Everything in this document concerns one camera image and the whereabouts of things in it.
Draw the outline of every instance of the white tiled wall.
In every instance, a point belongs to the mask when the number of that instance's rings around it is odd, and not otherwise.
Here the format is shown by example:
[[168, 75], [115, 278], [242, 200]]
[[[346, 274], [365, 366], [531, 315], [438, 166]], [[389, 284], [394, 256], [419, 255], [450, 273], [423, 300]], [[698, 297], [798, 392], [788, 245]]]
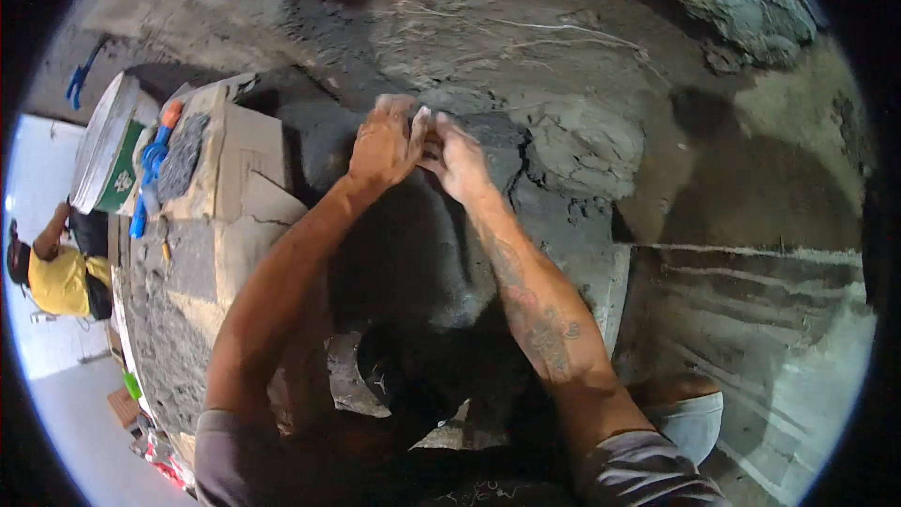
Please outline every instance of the white tiled wall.
[[23, 297], [20, 288], [6, 277], [10, 220], [18, 221], [19, 238], [28, 243], [44, 229], [57, 204], [69, 194], [83, 133], [78, 126], [32, 116], [22, 116], [15, 130], [4, 200], [4, 297], [25, 376], [32, 380], [76, 366], [79, 359], [107, 349], [102, 323], [92, 323], [88, 332], [67, 316], [32, 323], [31, 314], [37, 307], [27, 290]]

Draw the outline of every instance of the floor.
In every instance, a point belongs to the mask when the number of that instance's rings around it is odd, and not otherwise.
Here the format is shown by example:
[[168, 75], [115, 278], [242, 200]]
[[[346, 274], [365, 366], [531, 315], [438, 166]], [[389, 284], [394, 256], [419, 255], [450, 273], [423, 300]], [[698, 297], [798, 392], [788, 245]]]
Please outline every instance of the floor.
[[[558, 25], [589, 31], [543, 28]], [[115, 39], [74, 111], [62, 99], [69, 73], [101, 31]], [[27, 110], [86, 124], [123, 69], [162, 98], [184, 82], [258, 71], [262, 82], [244, 103], [282, 120], [295, 195], [312, 205], [340, 176], [374, 96], [412, 92], [482, 141], [524, 228], [615, 340], [630, 250], [614, 238], [857, 248], [868, 156], [838, 48], [819, 41], [790, 73], [722, 75], [704, 61], [712, 36], [673, 0], [77, 0]], [[580, 133], [597, 121], [615, 134]], [[585, 145], [605, 142], [613, 153], [586, 162]], [[461, 349], [503, 331], [471, 228], [424, 175], [351, 231], [330, 280], [336, 331], [399, 321], [423, 369], [460, 365]], [[474, 338], [447, 346], [440, 360], [427, 356], [448, 330]], [[718, 451], [702, 468], [735, 504], [772, 501]]]

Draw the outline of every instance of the green object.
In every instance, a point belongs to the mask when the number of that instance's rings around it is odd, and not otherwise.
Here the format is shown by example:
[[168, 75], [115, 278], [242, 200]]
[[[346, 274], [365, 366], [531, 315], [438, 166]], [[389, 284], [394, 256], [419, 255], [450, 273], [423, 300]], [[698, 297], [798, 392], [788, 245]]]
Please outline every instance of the green object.
[[128, 394], [131, 396], [131, 399], [141, 399], [143, 393], [141, 393], [141, 386], [138, 385], [138, 379], [134, 377], [134, 374], [127, 370], [122, 370], [122, 379], [125, 381], [125, 387], [128, 388]]

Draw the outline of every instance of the concrete wall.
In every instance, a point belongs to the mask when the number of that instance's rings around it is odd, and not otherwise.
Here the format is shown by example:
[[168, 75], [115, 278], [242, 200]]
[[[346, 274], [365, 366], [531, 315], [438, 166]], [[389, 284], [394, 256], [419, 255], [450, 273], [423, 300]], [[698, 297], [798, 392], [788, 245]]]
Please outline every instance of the concrete wall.
[[112, 358], [69, 368], [29, 386], [45, 430], [91, 505], [197, 505], [129, 451], [133, 438], [107, 403], [107, 395], [122, 387], [122, 370]]
[[[69, 195], [75, 172], [75, 155], [84, 129], [51, 119], [22, 116], [15, 128], [15, 143], [6, 186], [3, 215], [6, 258], [6, 231], [10, 220], [18, 222], [19, 238], [30, 243], [43, 231], [53, 210]], [[107, 333], [103, 325], [91, 324], [84, 331], [75, 318], [31, 314], [38, 307], [6, 276], [4, 295], [16, 350], [29, 379], [50, 376], [78, 365], [78, 360], [107, 351]]]
[[695, 368], [715, 378], [725, 395], [719, 448], [796, 503], [831, 455], [869, 362], [876, 318], [860, 257], [639, 255], [624, 326], [657, 337], [634, 338], [632, 350], [657, 374]]

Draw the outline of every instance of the person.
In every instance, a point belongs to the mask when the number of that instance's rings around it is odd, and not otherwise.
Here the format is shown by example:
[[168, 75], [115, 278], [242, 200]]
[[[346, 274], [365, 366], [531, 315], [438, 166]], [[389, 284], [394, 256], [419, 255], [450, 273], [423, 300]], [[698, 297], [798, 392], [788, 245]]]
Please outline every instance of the person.
[[[201, 501], [725, 504], [696, 468], [718, 434], [718, 388], [699, 376], [681, 377], [642, 384], [634, 399], [617, 379], [577, 289], [529, 240], [491, 183], [479, 143], [426, 107], [410, 129], [407, 114], [414, 104], [404, 95], [377, 99], [359, 128], [347, 174], [276, 242], [232, 303], [210, 356], [206, 409], [197, 425]], [[325, 407], [314, 397], [312, 378], [327, 376], [321, 356], [327, 327], [303, 312], [310, 287], [354, 221], [417, 164], [437, 176], [478, 232], [510, 333], [555, 405], [562, 458], [547, 449], [536, 455], [510, 446], [410, 449], [448, 413], [421, 381], [398, 374], [379, 338], [365, 345], [364, 335], [358, 367], [368, 387], [378, 386], [389, 417], [336, 411], [330, 395]], [[308, 342], [308, 354], [293, 360], [306, 365], [311, 378], [309, 392], [293, 401], [300, 411], [319, 413], [296, 419], [295, 431], [280, 437], [267, 384], [290, 340]], [[373, 379], [378, 384], [368, 383]], [[636, 400], [647, 406], [644, 412]], [[564, 477], [553, 469], [560, 464], [567, 467]]]
[[32, 245], [19, 239], [14, 220], [6, 249], [6, 272], [15, 284], [29, 289], [40, 310], [108, 320], [113, 314], [113, 298], [106, 240], [96, 244], [102, 255], [81, 253], [73, 246], [63, 245], [60, 237], [68, 231], [66, 221], [70, 213], [73, 218], [87, 218], [75, 216], [69, 203], [62, 201]]

